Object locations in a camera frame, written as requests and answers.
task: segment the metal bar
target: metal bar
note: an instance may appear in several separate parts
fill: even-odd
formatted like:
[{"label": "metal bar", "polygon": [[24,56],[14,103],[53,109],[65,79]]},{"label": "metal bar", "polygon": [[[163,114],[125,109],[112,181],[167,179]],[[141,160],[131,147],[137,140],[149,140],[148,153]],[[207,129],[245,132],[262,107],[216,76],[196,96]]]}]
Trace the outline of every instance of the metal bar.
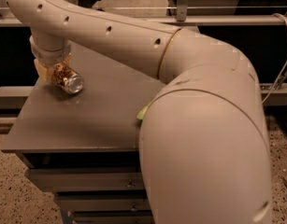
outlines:
[{"label": "metal bar", "polygon": [[177,1],[177,21],[186,21],[189,0]]},{"label": "metal bar", "polygon": [[167,18],[142,18],[147,21],[173,24],[178,26],[266,26],[283,25],[284,21],[271,15],[255,16],[193,16],[187,17],[186,21],[178,21],[174,17]]}]

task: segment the drawer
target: drawer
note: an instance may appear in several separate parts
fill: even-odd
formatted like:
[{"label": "drawer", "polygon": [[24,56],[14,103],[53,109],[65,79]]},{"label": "drawer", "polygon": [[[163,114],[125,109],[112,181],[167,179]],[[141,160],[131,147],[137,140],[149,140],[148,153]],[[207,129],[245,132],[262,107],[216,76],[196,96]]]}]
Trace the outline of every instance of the drawer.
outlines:
[{"label": "drawer", "polygon": [[150,205],[145,191],[101,192],[96,194],[61,193],[54,197],[57,205],[69,212],[106,212],[124,211],[135,213],[150,211]]},{"label": "drawer", "polygon": [[33,169],[25,175],[40,190],[48,192],[144,189],[142,174],[128,171],[131,170]]},{"label": "drawer", "polygon": [[72,218],[78,224],[154,224],[151,211],[74,213]]}]

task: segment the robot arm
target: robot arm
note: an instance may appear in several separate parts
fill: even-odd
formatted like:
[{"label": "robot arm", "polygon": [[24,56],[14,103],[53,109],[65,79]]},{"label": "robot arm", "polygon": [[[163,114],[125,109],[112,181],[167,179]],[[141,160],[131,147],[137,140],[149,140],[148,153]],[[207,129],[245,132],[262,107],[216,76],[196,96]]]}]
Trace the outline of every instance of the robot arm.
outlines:
[{"label": "robot arm", "polygon": [[151,102],[139,137],[156,224],[272,223],[261,93],[250,61],[238,49],[179,27],[65,0],[9,5],[32,29],[43,76],[57,63],[67,67],[72,40],[168,84]]}]

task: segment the baxter robot arm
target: baxter robot arm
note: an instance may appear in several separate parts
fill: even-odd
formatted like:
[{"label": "baxter robot arm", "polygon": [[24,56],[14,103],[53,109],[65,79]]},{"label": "baxter robot arm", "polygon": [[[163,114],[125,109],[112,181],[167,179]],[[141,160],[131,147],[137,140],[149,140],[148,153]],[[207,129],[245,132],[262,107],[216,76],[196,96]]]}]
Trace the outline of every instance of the baxter robot arm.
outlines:
[{"label": "baxter robot arm", "polygon": [[32,30],[39,75],[67,92],[82,88],[81,76],[69,68],[69,40],[167,84],[139,136],[155,223],[271,224],[269,143],[248,58],[193,31],[74,1],[8,0]]}]

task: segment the gray tabletop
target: gray tabletop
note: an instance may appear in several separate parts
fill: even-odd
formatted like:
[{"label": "gray tabletop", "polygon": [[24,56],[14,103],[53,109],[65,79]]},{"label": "gray tabletop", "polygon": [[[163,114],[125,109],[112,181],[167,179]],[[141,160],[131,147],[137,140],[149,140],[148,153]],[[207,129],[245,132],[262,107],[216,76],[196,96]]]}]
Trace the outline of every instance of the gray tabletop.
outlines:
[{"label": "gray tabletop", "polygon": [[163,84],[75,44],[71,66],[84,76],[83,91],[69,95],[39,80],[2,144],[4,152],[137,149],[136,114]]}]

